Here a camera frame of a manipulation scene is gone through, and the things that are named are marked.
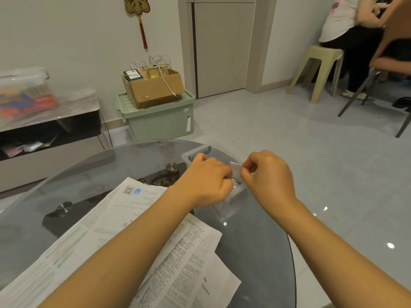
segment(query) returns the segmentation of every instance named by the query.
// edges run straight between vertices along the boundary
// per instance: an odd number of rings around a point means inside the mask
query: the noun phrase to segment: white shoe
[[[346,90],[345,92],[342,92],[341,94],[341,96],[348,97],[348,98],[352,98],[353,95],[354,95],[354,92],[350,92],[349,90]],[[360,101],[363,101],[366,97],[367,97],[366,93],[360,93],[357,96],[357,99],[359,99]]]

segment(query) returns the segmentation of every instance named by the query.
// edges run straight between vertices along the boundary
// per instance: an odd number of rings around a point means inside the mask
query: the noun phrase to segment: glass table
[[[200,144],[150,140],[91,155],[41,182],[0,214],[0,290],[57,240],[42,226],[45,215],[64,202],[77,203],[181,163],[181,154]],[[218,159],[234,161],[221,151]],[[216,249],[242,281],[229,307],[295,307],[295,272],[287,234],[264,212],[249,190],[242,209],[221,223],[210,207],[196,217],[223,233]]]

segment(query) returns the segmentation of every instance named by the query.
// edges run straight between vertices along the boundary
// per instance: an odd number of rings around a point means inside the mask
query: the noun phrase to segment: red tassel
[[[146,34],[144,33],[144,28],[143,28],[143,21],[141,20],[141,17],[138,17],[138,22],[140,23],[140,31],[141,31],[141,37],[143,38],[143,44],[144,44],[144,49],[148,49],[147,46],[147,40],[146,40]]]

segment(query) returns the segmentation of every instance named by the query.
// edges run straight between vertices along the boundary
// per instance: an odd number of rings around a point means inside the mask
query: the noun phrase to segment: beige stool
[[[308,87],[314,77],[315,73],[320,67],[320,72],[318,73],[317,81],[315,83],[314,91],[311,96],[311,103],[316,104],[318,103],[318,99],[320,98],[320,94],[326,85],[328,75],[330,74],[332,65],[335,61],[337,61],[335,72],[334,72],[334,80],[332,81],[332,96],[335,96],[337,92],[337,83],[338,79],[340,78],[341,66],[342,61],[344,59],[344,51],[343,50],[335,50],[333,48],[326,48],[321,47],[318,45],[310,46],[309,50],[304,56],[300,67],[295,74],[293,81],[291,82],[290,87],[287,90],[287,94],[291,94],[293,91],[294,85],[297,83],[298,78],[301,75],[306,63],[308,60],[312,58],[311,66],[305,76],[304,82],[302,84],[303,87]]]

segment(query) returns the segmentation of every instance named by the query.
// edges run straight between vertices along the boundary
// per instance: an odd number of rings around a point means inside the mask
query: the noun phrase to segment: person's right hand
[[[270,151],[252,152],[243,163],[241,178],[272,217],[287,214],[299,202],[290,168]]]

